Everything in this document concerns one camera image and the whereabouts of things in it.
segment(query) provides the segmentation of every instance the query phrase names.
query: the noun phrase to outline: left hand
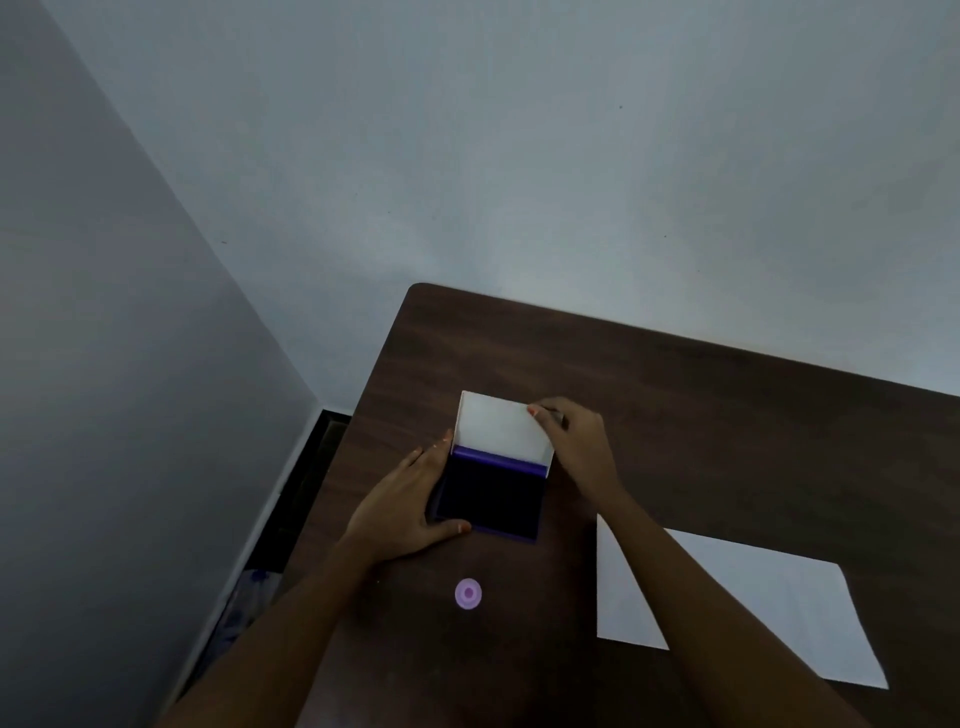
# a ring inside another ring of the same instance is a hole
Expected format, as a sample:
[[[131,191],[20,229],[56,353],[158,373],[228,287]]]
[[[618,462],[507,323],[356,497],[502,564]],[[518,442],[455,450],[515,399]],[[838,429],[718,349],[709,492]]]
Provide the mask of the left hand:
[[[426,452],[415,449],[373,486],[353,512],[344,540],[368,548],[374,561],[386,561],[469,533],[466,521],[429,525],[424,515],[430,492],[444,471],[452,436],[448,430]]]

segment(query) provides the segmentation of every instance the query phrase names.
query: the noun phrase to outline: forearm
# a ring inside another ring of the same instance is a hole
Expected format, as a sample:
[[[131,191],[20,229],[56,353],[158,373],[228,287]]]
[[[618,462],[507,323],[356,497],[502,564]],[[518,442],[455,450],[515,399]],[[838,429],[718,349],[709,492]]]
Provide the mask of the forearm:
[[[293,726],[337,618],[372,564],[364,545],[341,541],[258,619],[157,728]]]
[[[610,525],[684,673],[720,726],[866,726],[866,721],[721,587],[619,484]]]

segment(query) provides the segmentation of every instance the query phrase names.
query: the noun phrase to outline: hand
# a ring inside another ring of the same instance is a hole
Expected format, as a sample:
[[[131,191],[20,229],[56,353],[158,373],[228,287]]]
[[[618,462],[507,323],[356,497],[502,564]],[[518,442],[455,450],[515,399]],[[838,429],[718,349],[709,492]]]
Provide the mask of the hand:
[[[458,533],[469,533],[466,521],[428,525],[423,513],[430,491],[444,471],[452,436],[448,430],[426,452],[415,449],[373,486],[350,517],[344,541],[362,545],[377,562],[419,551]]]
[[[563,429],[547,410],[561,412],[567,419],[567,429]],[[599,414],[564,397],[540,400],[530,404],[527,411],[546,432],[561,465],[594,506],[599,506],[601,500],[621,489],[603,418]]]

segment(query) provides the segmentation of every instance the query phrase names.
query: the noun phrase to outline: box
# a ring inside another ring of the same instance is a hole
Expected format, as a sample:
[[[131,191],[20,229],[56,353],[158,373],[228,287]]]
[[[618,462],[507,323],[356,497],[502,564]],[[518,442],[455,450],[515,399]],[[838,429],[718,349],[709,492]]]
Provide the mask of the box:
[[[534,543],[552,462],[553,446],[526,404],[463,392],[429,515]]]

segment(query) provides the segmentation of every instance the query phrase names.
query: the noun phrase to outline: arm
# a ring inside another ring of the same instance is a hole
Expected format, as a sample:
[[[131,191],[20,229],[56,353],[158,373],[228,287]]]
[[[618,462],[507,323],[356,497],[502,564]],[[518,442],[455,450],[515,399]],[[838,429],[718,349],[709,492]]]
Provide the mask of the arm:
[[[450,432],[405,457],[357,507],[323,565],[258,619],[156,728],[284,728],[297,722],[337,619],[368,569],[468,533],[427,525],[423,511],[446,462]]]
[[[568,428],[544,407],[562,412]],[[671,652],[717,725],[868,726],[623,489],[600,415],[563,398],[529,409],[610,525]]]

